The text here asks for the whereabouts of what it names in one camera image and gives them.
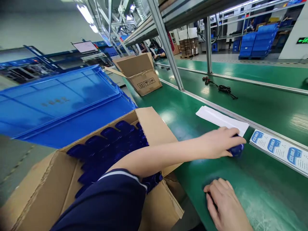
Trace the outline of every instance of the blue label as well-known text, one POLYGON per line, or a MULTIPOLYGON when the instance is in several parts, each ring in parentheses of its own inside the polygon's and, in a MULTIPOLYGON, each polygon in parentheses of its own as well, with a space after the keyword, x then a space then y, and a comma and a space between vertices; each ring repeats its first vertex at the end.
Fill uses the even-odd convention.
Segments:
POLYGON ((290 161, 292 164, 296 165, 296 158, 302 156, 302 151, 297 148, 289 148, 288 151, 288 161, 290 161))
POLYGON ((255 132, 253 133, 253 135, 252 135, 251 140, 252 140, 254 143, 257 143, 258 139, 263 137, 263 134, 264 134, 264 133, 262 133, 262 132, 260 132, 260 131, 255 131, 255 132))
POLYGON ((281 141, 277 140, 277 139, 270 139, 269 141, 269 145, 267 146, 267 149, 271 152, 274 153, 275 147, 279 147, 280 146, 281 141))

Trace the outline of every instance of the green conveyor belt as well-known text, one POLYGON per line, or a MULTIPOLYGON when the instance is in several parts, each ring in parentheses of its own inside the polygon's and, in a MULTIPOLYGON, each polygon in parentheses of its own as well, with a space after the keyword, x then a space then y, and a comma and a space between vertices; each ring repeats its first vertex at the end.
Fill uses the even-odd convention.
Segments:
MULTIPOLYGON (((157 63, 169 65, 167 59, 158 60, 157 63)), ((176 64, 178 67, 207 71, 207 63, 204 61, 176 59, 176 64)), ((308 68, 212 62, 212 70, 216 74, 308 90, 308 84, 303 84, 308 78, 308 68)))
MULTIPOLYGON (((159 68, 158 74, 175 84, 171 70, 159 68)), ((239 97, 232 100, 215 87, 206 87, 198 74, 180 71, 180 75, 186 90, 308 145, 308 97, 214 78, 217 84, 231 86, 239 97)), ((179 141, 218 128, 195 115, 202 102, 166 84, 140 97, 126 83, 137 105, 153 106, 179 141)), ((247 130, 247 141, 253 131, 251 127, 247 130)), ((196 160, 182 164, 175 172, 208 231, 216 229, 203 187, 217 177, 231 182, 254 230, 308 230, 308 179, 249 144, 240 158, 196 160)))

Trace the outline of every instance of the exit sign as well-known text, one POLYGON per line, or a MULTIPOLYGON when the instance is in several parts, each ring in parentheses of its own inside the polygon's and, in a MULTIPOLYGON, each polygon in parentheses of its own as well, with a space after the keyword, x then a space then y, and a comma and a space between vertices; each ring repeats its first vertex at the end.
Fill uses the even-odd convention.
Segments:
POLYGON ((308 37, 299 38, 299 39, 297 40, 297 43, 296 43, 296 44, 304 44, 304 43, 307 43, 307 44, 308 44, 308 37))

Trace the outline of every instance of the fluorescent light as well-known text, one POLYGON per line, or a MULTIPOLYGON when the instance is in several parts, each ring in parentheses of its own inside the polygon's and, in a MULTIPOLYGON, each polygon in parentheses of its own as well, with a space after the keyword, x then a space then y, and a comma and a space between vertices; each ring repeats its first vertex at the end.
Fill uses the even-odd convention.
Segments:
POLYGON ((94 24, 90 24, 90 27, 94 33, 98 33, 98 29, 94 24))
POLYGON ((77 8, 89 24, 94 24, 93 18, 85 5, 78 5, 77 8))

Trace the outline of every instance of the computer monitor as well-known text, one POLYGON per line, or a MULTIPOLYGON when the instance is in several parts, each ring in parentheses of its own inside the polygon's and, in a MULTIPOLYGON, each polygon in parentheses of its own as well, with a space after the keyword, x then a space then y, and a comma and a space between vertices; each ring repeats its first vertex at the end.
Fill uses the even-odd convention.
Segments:
POLYGON ((76 47, 76 49, 82 54, 98 51, 98 49, 94 46, 94 44, 91 41, 73 43, 73 46, 76 47))

